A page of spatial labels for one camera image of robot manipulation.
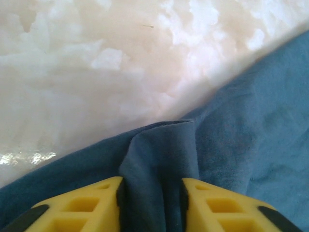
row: yellow plastic part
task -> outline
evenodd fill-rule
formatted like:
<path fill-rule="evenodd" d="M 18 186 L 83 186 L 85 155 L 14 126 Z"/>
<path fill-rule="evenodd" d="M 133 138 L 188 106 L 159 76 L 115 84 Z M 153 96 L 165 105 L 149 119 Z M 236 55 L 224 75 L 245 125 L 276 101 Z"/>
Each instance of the yellow plastic part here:
<path fill-rule="evenodd" d="M 184 178 L 186 232 L 279 232 L 258 206 L 273 206 L 200 180 Z"/>
<path fill-rule="evenodd" d="M 26 232 L 119 232 L 116 192 L 122 177 L 112 177 L 47 199 L 50 208 Z"/>

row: blue cloth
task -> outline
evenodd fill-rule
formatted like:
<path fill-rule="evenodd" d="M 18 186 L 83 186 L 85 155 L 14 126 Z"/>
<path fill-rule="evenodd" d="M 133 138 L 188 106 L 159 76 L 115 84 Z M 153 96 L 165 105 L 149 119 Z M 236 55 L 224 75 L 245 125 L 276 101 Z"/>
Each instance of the blue cloth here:
<path fill-rule="evenodd" d="M 121 175 L 126 231 L 182 231 L 182 177 L 268 202 L 309 231 L 308 100 L 309 32 L 181 120 L 103 140 L 3 187 L 0 228 L 41 200 Z"/>

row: white marble surface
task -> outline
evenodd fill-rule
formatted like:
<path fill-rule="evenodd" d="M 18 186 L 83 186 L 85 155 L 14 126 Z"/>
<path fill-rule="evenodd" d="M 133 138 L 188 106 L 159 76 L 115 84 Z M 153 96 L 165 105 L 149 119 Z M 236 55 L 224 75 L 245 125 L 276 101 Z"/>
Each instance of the white marble surface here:
<path fill-rule="evenodd" d="M 0 186 L 180 117 L 308 25 L 308 0 L 0 0 Z"/>

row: small dark speck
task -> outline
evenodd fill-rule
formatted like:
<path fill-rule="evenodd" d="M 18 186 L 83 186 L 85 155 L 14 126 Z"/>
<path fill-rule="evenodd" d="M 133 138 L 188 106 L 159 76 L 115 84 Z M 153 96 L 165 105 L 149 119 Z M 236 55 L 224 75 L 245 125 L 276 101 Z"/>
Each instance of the small dark speck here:
<path fill-rule="evenodd" d="M 143 27 L 154 28 L 154 26 L 142 25 Z"/>

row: wrinkled fabric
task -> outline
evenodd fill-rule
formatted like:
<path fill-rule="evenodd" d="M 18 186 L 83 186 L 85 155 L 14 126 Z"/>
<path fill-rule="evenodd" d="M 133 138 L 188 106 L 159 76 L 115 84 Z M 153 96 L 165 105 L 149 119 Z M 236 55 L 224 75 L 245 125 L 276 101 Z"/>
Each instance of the wrinkled fabric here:
<path fill-rule="evenodd" d="M 0 228 L 35 203 L 116 175 L 128 232 L 180 232 L 179 185 L 198 178 L 268 202 L 309 231 L 309 32 L 182 119 L 132 130 L 0 189 Z"/>

